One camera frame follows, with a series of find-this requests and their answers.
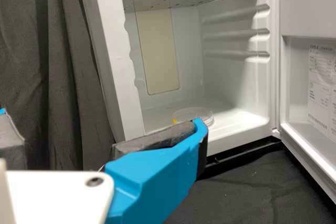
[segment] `white plastic surface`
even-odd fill
[[[275,127],[274,6],[272,0],[216,0],[172,8],[181,87],[156,95],[147,94],[136,20],[127,12],[146,133],[172,125],[175,111],[200,106],[214,112],[208,155],[270,136]]]
[[[0,220],[5,224],[16,223],[6,176],[6,162],[2,158],[0,158]]]
[[[144,134],[122,0],[83,0],[99,77],[117,142]]]
[[[197,9],[196,7],[174,8],[171,12],[180,88],[155,95],[148,95],[146,88],[135,13],[125,14],[125,28],[131,44],[130,58],[134,64],[135,85],[139,91],[142,110],[203,95],[202,48]]]
[[[309,48],[336,46],[334,0],[280,0],[283,141],[336,202],[336,142],[308,122]]]
[[[102,184],[87,186],[94,177]],[[103,224],[113,197],[104,173],[8,171],[7,178],[17,224]]]
[[[214,112],[209,155],[272,134],[277,26],[270,13],[272,8],[277,11],[276,0],[216,0],[198,7],[172,8],[180,88],[155,95],[147,94],[136,19],[127,13],[125,27],[139,96],[132,83],[120,1],[98,0],[91,18],[101,16],[104,29],[96,39],[107,41],[126,139],[141,135],[142,126],[149,133],[171,125],[172,113],[191,106]]]

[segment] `black fabric backdrop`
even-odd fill
[[[30,169],[97,169],[114,138],[81,0],[0,0],[0,104]]]

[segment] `refrigerator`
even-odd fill
[[[208,156],[274,136],[336,202],[334,0],[83,0],[118,142],[203,110]]]

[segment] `clear plastic dish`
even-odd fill
[[[214,123],[214,113],[211,110],[202,107],[184,108],[174,112],[173,123],[182,123],[194,118],[201,118],[208,127]]]

